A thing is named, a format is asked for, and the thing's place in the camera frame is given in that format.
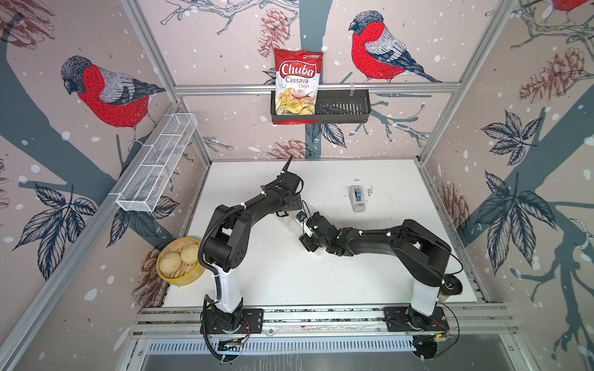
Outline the clear bubble wrap sheet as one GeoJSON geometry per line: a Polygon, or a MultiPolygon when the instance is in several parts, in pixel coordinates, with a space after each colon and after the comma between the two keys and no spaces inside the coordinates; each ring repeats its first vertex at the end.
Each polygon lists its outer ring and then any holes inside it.
{"type": "Polygon", "coordinates": [[[303,210],[282,212],[277,215],[281,223],[298,237],[299,242],[308,252],[315,253],[320,247],[316,237],[307,225],[308,217],[303,210]]]}

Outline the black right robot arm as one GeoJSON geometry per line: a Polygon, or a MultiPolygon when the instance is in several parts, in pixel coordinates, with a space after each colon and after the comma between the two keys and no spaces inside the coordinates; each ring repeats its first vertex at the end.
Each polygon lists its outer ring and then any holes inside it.
{"type": "Polygon", "coordinates": [[[452,256],[452,248],[444,240],[410,219],[391,228],[362,230],[338,229],[318,212],[307,216],[301,211],[295,218],[304,230],[299,241],[309,252],[323,248],[338,257],[380,254],[398,258],[414,278],[411,316],[433,315],[452,256]]]}

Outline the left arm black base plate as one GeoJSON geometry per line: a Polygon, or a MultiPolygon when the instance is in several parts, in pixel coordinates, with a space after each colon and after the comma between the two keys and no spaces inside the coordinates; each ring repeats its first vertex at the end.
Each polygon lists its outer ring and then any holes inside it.
{"type": "Polygon", "coordinates": [[[200,333],[207,335],[247,335],[260,334],[264,320],[263,309],[241,309],[233,313],[209,307],[202,315],[200,333]]]}

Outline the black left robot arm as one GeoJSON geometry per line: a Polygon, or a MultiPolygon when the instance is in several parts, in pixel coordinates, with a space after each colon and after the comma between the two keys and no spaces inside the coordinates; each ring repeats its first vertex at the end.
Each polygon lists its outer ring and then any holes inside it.
{"type": "Polygon", "coordinates": [[[223,329],[237,329],[242,320],[243,298],[234,270],[244,260],[252,227],[270,214],[279,217],[301,209],[303,180],[284,169],[261,192],[238,205],[220,205],[213,212],[200,243],[199,263],[213,274],[216,296],[206,296],[215,322],[223,329]]]}

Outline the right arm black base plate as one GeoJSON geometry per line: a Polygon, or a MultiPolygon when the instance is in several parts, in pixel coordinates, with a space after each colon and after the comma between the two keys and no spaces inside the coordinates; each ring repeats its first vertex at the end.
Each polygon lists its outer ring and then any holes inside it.
{"type": "Polygon", "coordinates": [[[437,306],[430,316],[416,312],[410,305],[388,306],[383,308],[388,332],[448,332],[443,308],[437,306]]]}

